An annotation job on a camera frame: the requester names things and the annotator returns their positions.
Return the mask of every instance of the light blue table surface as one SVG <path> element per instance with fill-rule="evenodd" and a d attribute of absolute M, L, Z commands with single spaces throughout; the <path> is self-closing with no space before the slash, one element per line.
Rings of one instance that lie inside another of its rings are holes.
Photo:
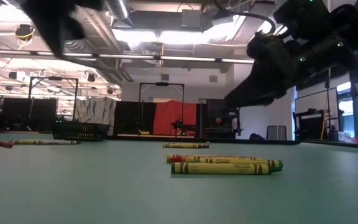
<path fill-rule="evenodd" d="M 0 139 L 51 139 L 0 134 Z M 162 142 L 0 147 L 0 224 L 358 223 L 358 149 Z M 282 159 L 272 175 L 171 175 L 166 154 Z"/>

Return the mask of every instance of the yellow crayon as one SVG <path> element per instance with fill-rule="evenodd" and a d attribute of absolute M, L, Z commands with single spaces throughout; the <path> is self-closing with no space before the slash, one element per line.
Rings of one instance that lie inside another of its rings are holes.
<path fill-rule="evenodd" d="M 243 174 L 268 175 L 281 171 L 281 168 L 267 164 L 208 164 L 174 162 L 171 164 L 172 174 Z"/>
<path fill-rule="evenodd" d="M 225 158 L 253 158 L 253 159 L 263 159 L 261 157 L 252 157 L 252 156 L 222 156 L 222 155 L 167 155 L 167 162 L 186 162 L 187 157 L 192 157 L 194 159 L 201 158 L 215 158 L 215 157 L 225 157 Z"/>
<path fill-rule="evenodd" d="M 166 148 L 201 149 L 201 148 L 209 148 L 209 142 L 207 143 L 167 142 L 162 146 Z"/>
<path fill-rule="evenodd" d="M 271 167 L 283 168 L 283 162 L 276 159 L 248 159 L 248 158 L 201 158 L 195 160 L 188 160 L 186 162 L 197 162 L 197 163 L 212 163 L 212 164 L 266 164 Z"/>

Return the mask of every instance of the wire basket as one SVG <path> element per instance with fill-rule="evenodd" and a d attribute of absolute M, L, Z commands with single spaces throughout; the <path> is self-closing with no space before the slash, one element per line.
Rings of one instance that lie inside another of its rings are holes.
<path fill-rule="evenodd" d="M 109 128 L 109 124 L 56 121 L 53 124 L 52 133 L 54 139 L 70 141 L 102 141 L 106 139 Z"/>

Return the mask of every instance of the crayon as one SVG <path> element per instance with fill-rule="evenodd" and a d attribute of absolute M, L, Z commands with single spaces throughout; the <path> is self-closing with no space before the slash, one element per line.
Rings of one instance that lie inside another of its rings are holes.
<path fill-rule="evenodd" d="M 215 157 L 225 157 L 225 158 L 253 158 L 253 159 L 263 159 L 261 157 L 252 157 L 252 156 L 220 156 L 220 155 L 167 155 L 167 162 L 186 162 L 186 157 L 193 157 L 195 159 L 201 158 L 215 158 Z"/>
<path fill-rule="evenodd" d="M 185 149 L 207 149 L 209 148 L 209 142 L 207 143 L 185 143 L 185 142 L 167 142 L 162 147 L 166 148 L 185 148 Z"/>
<path fill-rule="evenodd" d="M 2 147 L 12 147 L 13 143 L 8 141 L 0 141 L 0 146 Z"/>
<path fill-rule="evenodd" d="M 25 139 L 25 140 L 12 140 L 13 144 L 79 144 L 78 141 L 66 140 L 43 140 L 43 139 Z"/>
<path fill-rule="evenodd" d="M 267 164 L 207 164 L 174 162 L 171 164 L 172 174 L 242 174 L 269 175 L 281 171 L 281 168 Z"/>
<path fill-rule="evenodd" d="M 283 162 L 276 159 L 248 159 L 248 158 L 201 158 L 195 160 L 188 160 L 186 162 L 195 163 L 212 163 L 212 164 L 266 164 L 271 167 L 283 168 Z"/>

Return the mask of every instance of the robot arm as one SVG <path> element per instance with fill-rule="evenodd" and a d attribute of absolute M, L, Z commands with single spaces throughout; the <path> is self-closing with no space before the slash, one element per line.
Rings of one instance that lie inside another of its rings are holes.
<path fill-rule="evenodd" d="M 288 0 L 274 14 L 287 26 L 282 35 L 256 33 L 248 56 L 255 59 L 247 79 L 231 91 L 230 107 L 269 105 L 287 90 L 335 65 L 357 66 L 358 12 L 352 5 L 328 12 L 321 0 Z"/>

